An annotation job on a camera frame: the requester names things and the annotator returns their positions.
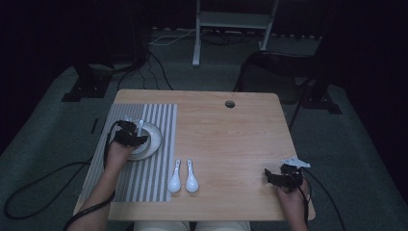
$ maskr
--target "person's right hand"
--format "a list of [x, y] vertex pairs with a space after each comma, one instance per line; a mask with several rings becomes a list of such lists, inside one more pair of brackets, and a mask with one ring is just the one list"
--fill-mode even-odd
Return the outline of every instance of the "person's right hand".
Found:
[[[292, 192], [285, 193], [281, 188], [275, 187], [276, 195], [279, 198], [279, 202], [282, 206], [283, 212], [289, 225], [293, 231], [308, 230], [304, 220], [305, 204], [302, 193], [299, 189], [295, 189]], [[303, 180], [300, 189], [307, 195], [307, 181]]]
[[136, 149], [135, 146], [123, 146], [117, 141], [111, 142], [108, 150], [108, 158], [105, 167], [105, 171], [113, 170], [114, 172], [120, 171], [129, 155]]

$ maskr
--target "white stand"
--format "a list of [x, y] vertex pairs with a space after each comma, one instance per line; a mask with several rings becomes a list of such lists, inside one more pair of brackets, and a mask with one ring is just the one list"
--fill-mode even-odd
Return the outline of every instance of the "white stand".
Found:
[[272, 11], [270, 14], [215, 13], [202, 12], [200, 9], [200, 0], [197, 0], [197, 13], [195, 17], [195, 44], [194, 54], [192, 56], [192, 65], [195, 67], [200, 65], [201, 26], [264, 29], [264, 39], [263, 41], [259, 42], [259, 49], [266, 50], [278, 4], [279, 0], [273, 1]]

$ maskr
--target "gray striped mat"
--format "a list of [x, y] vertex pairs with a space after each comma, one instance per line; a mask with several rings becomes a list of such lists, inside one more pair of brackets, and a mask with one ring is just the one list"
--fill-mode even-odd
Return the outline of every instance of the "gray striped mat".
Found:
[[171, 177], [176, 129], [176, 104], [113, 104], [89, 168], [79, 202], [84, 202], [103, 171], [103, 151], [109, 129], [120, 119], [143, 119], [155, 124], [162, 132], [162, 144], [152, 156], [128, 162], [116, 188], [116, 202], [169, 201], [167, 181]]

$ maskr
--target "black chair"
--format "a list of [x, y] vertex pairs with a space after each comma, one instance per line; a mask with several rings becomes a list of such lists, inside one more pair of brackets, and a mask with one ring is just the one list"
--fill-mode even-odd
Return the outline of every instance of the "black chair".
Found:
[[[308, 83], [322, 71], [314, 56], [293, 56], [271, 51], [252, 53], [242, 64], [241, 73], [233, 91], [272, 92], [278, 95], [281, 104], [297, 103], [289, 129], [307, 96]], [[300, 85], [295, 78], [306, 79]]]

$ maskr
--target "white plate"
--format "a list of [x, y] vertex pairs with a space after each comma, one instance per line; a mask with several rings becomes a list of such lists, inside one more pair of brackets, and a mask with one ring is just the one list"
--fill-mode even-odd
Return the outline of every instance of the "white plate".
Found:
[[129, 161], [139, 161], [151, 156], [162, 144], [162, 132], [152, 123], [144, 122], [141, 135], [147, 136], [147, 141], [131, 153]]

